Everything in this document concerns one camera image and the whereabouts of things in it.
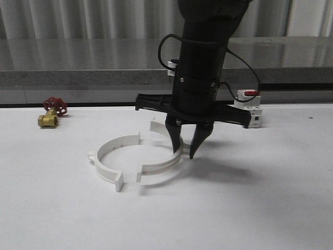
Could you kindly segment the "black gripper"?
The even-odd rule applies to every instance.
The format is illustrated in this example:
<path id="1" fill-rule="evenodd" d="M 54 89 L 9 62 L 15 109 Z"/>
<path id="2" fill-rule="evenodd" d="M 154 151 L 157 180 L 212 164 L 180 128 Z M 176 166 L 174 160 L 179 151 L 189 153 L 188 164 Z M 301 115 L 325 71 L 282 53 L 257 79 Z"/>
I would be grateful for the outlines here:
<path id="1" fill-rule="evenodd" d="M 212 122 L 239 124 L 247 128 L 251 121 L 249 111 L 215 100 L 219 85 L 218 78 L 200 80 L 177 71 L 172 94 L 138 94 L 135 109 L 167 114 L 165 127 L 171 138 L 173 153 L 181 143 L 181 121 L 185 124 L 197 124 L 189 151 L 189 158 L 193 159 L 199 146 L 211 135 Z"/>

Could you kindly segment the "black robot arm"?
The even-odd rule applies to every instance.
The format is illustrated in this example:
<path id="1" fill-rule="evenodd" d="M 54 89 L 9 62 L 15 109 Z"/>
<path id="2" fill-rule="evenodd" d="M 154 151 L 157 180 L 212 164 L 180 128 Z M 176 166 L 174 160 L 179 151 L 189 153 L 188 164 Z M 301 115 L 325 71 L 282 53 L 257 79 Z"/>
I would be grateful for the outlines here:
<path id="1" fill-rule="evenodd" d="M 173 150 L 181 144 L 184 124 L 196 125 L 190 145 L 193 157 L 212 133 L 216 121 L 247 128 L 251 113 L 216 101 L 228 41 L 239 26 L 249 1 L 178 1 L 184 18 L 183 35 L 169 34 L 181 42 L 171 95 L 140 94 L 135 108 L 166 113 L 165 125 Z"/>

